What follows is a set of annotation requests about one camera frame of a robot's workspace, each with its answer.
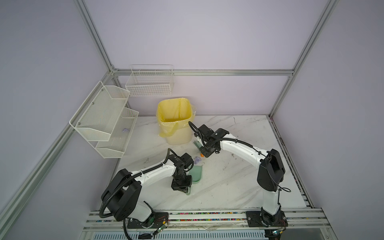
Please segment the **green hand brush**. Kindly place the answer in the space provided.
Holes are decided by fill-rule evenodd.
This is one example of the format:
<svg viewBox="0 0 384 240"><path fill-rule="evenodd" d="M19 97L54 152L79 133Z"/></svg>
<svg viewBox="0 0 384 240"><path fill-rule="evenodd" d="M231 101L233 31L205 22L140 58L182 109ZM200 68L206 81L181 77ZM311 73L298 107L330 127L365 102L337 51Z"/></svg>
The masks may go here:
<svg viewBox="0 0 384 240"><path fill-rule="evenodd" d="M201 148L201 144L198 141L194 141L194 145L196 146L197 149Z"/></svg>

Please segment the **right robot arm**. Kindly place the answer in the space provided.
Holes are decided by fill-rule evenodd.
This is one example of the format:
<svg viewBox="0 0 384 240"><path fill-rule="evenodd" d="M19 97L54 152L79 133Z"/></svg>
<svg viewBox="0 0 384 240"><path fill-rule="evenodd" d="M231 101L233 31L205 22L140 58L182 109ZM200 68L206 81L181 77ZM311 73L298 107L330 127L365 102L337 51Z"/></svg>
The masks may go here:
<svg viewBox="0 0 384 240"><path fill-rule="evenodd" d="M280 186L286 173L280 153L275 149L267 151L257 148L222 128L213 131L206 125L197 127L191 121L188 124L198 141L196 146L205 158L227 151L257 169L257 183L262 188L263 202L261 210L255 212L257 217L252 217L252 212L247 212L249 224L286 228L288 222L282 211L280 192L290 193L292 190Z"/></svg>

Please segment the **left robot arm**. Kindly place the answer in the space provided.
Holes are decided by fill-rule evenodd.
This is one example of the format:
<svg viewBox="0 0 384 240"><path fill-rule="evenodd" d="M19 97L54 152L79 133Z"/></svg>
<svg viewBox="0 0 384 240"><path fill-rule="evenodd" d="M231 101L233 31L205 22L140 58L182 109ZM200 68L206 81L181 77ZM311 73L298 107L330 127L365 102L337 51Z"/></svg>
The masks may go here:
<svg viewBox="0 0 384 240"><path fill-rule="evenodd" d="M178 156L168 149L165 159L156 165L135 172L118 171L102 193L99 217L125 221L125 228L130 229L150 228L161 220L166 221L168 213L156 212L147 202L139 201L141 191L162 179L172 178L171 189L188 194L193 182L188 172L193 167L194 161L189 154Z"/></svg>

